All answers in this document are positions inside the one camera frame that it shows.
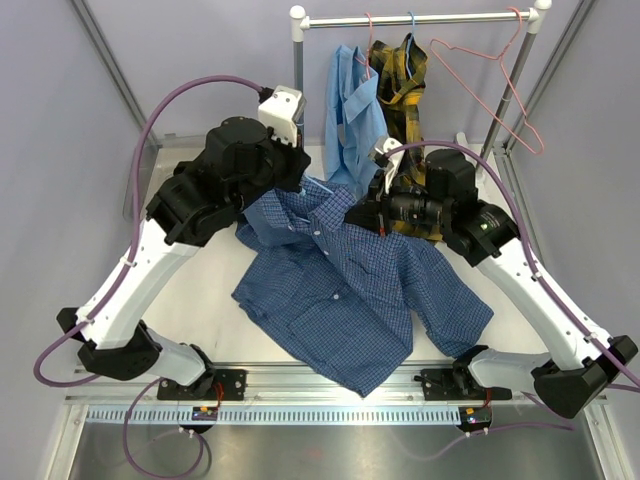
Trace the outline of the dark blue checked shirt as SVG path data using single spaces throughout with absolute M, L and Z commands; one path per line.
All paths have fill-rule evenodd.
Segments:
M 309 214 L 272 190 L 248 207 L 238 240 L 256 256 L 233 291 L 249 319 L 288 354 L 367 396 L 413 351 L 413 325 L 448 357 L 473 347 L 492 319 L 485 304 L 428 241 L 378 236 L 344 220 L 351 192 Z

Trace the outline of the blue hanger for checked shirt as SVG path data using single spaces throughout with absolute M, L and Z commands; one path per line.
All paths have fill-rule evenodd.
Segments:
M 304 176 L 298 193 L 291 193 L 288 206 L 303 222 L 309 222 L 309 214 L 334 194 L 327 184 L 313 177 Z

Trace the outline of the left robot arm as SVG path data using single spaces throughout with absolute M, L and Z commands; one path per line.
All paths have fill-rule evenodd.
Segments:
M 194 399 L 208 396 L 215 368 L 206 354 L 163 337 L 142 316 L 171 277 L 256 200 L 274 188 L 298 192 L 309 164 L 293 119 L 237 116 L 210 130 L 201 153 L 179 162 L 147 204 L 125 255 L 127 274 L 114 270 L 99 291 L 117 287 L 106 304 L 90 300 L 58 314 L 65 331 L 82 327 L 73 337 L 85 369 L 120 381 L 152 374 Z

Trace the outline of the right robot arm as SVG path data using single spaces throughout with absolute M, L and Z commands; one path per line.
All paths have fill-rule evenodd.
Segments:
M 543 354 L 507 353 L 474 346 L 452 367 L 462 396 L 485 390 L 534 394 L 555 414 L 572 419 L 613 385 L 638 348 L 626 335 L 613 337 L 549 277 L 517 225 L 515 206 L 503 210 L 482 200 L 473 151 L 455 143 L 431 142 L 422 185 L 402 186 L 406 147 L 389 138 L 370 152 L 377 171 L 367 193 L 345 216 L 380 236 L 395 221 L 437 228 L 444 243 L 491 280 L 536 331 Z

